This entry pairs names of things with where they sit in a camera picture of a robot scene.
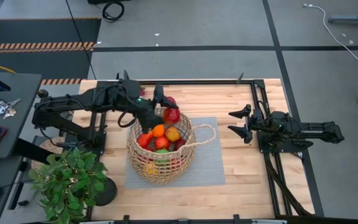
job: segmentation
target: white cable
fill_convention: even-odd
[[[338,40],[335,38],[334,34],[328,29],[328,27],[327,27],[327,25],[326,25],[326,11],[324,11],[324,9],[321,9],[321,8],[318,7],[318,6],[314,6],[314,5],[312,5],[312,4],[306,4],[306,3],[303,4],[303,7],[313,7],[313,8],[316,8],[316,9],[320,9],[320,10],[324,13],[324,17],[323,17],[324,27],[328,30],[329,34],[331,34],[331,37],[333,37],[333,39],[334,39],[337,43],[339,43],[342,47],[344,47],[350,54],[353,55],[353,57],[354,57],[356,60],[358,60],[358,57],[357,57],[356,55],[354,55],[354,53],[353,53],[351,50],[349,50],[344,44],[340,43],[340,41],[338,41]]]

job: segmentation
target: basket handle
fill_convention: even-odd
[[[202,124],[202,125],[198,125],[198,126],[195,126],[193,128],[193,130],[196,130],[197,128],[209,128],[209,129],[212,129],[212,132],[213,132],[213,136],[210,140],[207,140],[207,141],[203,141],[203,142],[195,142],[195,143],[191,143],[191,144],[188,144],[188,145],[184,145],[182,146],[179,151],[182,149],[182,148],[186,148],[186,147],[191,147],[191,146],[200,146],[200,145],[204,145],[204,144],[208,144],[210,143],[211,141],[214,141],[216,139],[216,131],[215,129],[209,125],[209,124]]]

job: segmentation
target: plant pot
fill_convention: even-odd
[[[112,179],[107,178],[104,181],[104,192],[100,192],[96,197],[96,206],[105,206],[110,204],[117,197],[117,185]]]

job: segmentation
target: wicker basket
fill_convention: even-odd
[[[155,113],[162,115],[163,111],[164,109],[157,108]],[[183,113],[180,114],[180,120],[174,127],[179,130],[182,139],[186,140],[186,144],[177,151],[173,151],[173,144],[170,144],[170,152],[159,154],[147,151],[137,143],[137,138],[142,134],[142,127],[138,120],[131,126],[131,132],[127,139],[129,160],[135,171],[153,184],[169,184],[179,178],[192,162],[196,146],[207,144],[216,138],[216,132],[212,126],[204,124],[193,127],[189,118]],[[196,142],[193,132],[196,128],[212,129],[212,138],[205,142]],[[149,147],[155,149],[154,140]]]

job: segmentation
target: desk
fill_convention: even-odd
[[[0,73],[0,81],[11,87],[10,91],[0,92],[0,99],[6,101],[13,101],[17,98],[22,99],[14,107],[17,111],[15,116],[2,119],[2,115],[0,115],[0,126],[7,128],[6,134],[0,142],[0,187],[14,183],[17,172],[22,164],[23,157],[21,155],[11,155],[15,154],[16,143],[18,141],[24,142],[21,139],[18,140],[18,137],[34,102],[41,79],[41,75]],[[8,186],[2,190],[0,216],[11,189],[12,186]]]
[[[288,111],[280,79],[265,79],[264,82],[270,109]],[[94,80],[82,81],[80,93],[96,85],[97,81]],[[146,96],[151,98],[154,86],[144,86]],[[233,214],[239,214],[241,218],[274,218],[264,156],[259,152],[256,136],[251,144],[245,145],[242,139],[227,128],[228,125],[244,125],[244,121],[227,113],[241,110],[246,104],[254,107],[251,86],[164,85],[164,93],[174,97],[181,112],[191,118],[217,118],[226,185],[125,189],[128,130],[117,125],[120,112],[108,112],[106,148],[100,161],[108,169],[107,176],[117,184],[118,195],[109,205],[94,207],[92,220],[122,220],[124,215],[130,215],[131,220],[232,219]],[[76,111],[73,121],[88,126],[90,117],[89,112]],[[131,119],[132,116],[125,116],[123,123]],[[301,160],[293,154],[281,156],[288,188],[302,206],[313,213]],[[277,194],[280,210],[284,211],[279,188]]]

